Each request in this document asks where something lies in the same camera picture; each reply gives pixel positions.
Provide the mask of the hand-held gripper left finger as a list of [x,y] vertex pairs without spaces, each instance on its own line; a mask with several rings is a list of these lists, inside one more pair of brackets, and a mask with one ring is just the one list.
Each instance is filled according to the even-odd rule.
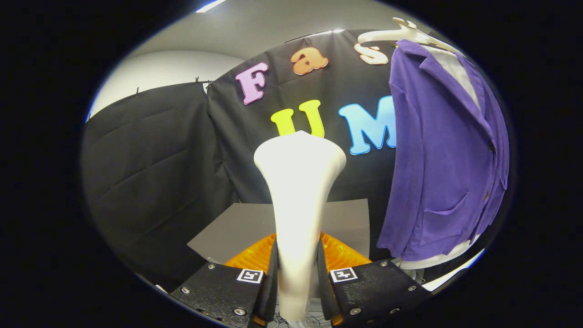
[[169,297],[223,328],[266,328],[276,311],[278,268],[273,233],[225,264],[204,264]]

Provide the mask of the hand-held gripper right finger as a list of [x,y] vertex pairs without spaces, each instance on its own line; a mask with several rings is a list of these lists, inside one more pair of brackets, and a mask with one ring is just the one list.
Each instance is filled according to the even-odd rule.
[[333,328],[382,328],[431,292],[390,260],[371,261],[321,233],[317,276],[323,315]]

